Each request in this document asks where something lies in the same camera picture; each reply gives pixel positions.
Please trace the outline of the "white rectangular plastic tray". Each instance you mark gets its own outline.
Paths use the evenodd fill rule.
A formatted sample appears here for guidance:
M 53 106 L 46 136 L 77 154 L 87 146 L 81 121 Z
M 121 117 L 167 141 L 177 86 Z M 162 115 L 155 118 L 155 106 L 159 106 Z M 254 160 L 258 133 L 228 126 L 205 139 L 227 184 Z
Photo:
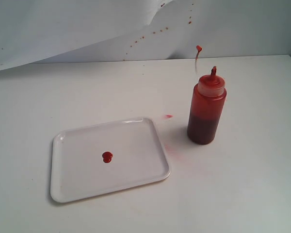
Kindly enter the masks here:
M 135 117 L 58 133 L 50 196 L 69 203 L 165 180 L 171 168 L 154 121 Z

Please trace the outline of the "red ketchup blob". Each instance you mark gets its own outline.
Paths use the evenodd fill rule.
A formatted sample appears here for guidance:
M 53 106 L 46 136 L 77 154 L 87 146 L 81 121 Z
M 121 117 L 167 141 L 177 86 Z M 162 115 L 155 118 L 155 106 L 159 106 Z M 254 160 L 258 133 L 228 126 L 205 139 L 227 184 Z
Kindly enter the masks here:
M 113 154 L 109 151 L 106 151 L 102 154 L 103 162 L 104 163 L 110 163 L 113 158 Z

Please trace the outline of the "red ketchup squeeze bottle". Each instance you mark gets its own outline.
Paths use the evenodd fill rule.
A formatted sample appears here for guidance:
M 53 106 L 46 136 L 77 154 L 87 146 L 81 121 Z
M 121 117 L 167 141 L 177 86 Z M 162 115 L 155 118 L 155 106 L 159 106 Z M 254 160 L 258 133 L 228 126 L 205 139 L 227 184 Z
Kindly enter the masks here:
M 193 88 L 187 125 L 187 136 L 192 142 L 207 145 L 214 140 L 226 96 L 226 82 L 217 75 L 216 66 L 210 74 L 199 78 Z

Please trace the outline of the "white paper backdrop sheet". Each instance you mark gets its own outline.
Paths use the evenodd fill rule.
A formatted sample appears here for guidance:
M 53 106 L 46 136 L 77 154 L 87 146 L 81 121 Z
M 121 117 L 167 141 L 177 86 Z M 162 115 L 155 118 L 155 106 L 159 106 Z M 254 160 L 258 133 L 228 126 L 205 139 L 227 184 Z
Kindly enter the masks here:
M 0 70 L 291 55 L 291 0 L 0 0 Z

